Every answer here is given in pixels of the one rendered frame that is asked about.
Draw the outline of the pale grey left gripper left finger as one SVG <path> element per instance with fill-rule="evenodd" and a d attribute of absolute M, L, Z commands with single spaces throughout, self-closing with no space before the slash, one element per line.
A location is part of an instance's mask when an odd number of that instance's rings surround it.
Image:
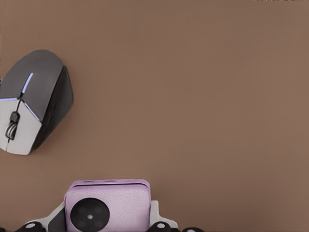
<path fill-rule="evenodd" d="M 61 203 L 45 218 L 32 220 L 17 229 L 17 232 L 66 232 L 64 203 Z"/>

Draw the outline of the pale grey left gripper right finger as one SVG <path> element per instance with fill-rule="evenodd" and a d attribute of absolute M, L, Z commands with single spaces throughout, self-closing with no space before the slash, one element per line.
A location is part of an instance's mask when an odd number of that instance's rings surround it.
<path fill-rule="evenodd" d="M 150 223 L 147 232 L 179 232 L 178 224 L 171 219 L 160 216 L 159 202 L 151 200 Z"/>

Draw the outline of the lilac smartphone with round camera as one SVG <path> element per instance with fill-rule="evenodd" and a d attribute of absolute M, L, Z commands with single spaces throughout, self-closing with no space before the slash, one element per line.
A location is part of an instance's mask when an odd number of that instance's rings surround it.
<path fill-rule="evenodd" d="M 68 232 L 145 232 L 151 191 L 144 179 L 74 182 L 64 197 Z"/>

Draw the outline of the grey and black computer mouse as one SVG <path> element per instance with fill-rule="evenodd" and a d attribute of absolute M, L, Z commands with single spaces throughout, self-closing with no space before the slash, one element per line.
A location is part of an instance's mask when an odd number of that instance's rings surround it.
<path fill-rule="evenodd" d="M 73 92 L 68 68 L 48 50 L 35 50 L 7 72 L 0 89 L 0 148 L 28 155 L 69 112 Z"/>

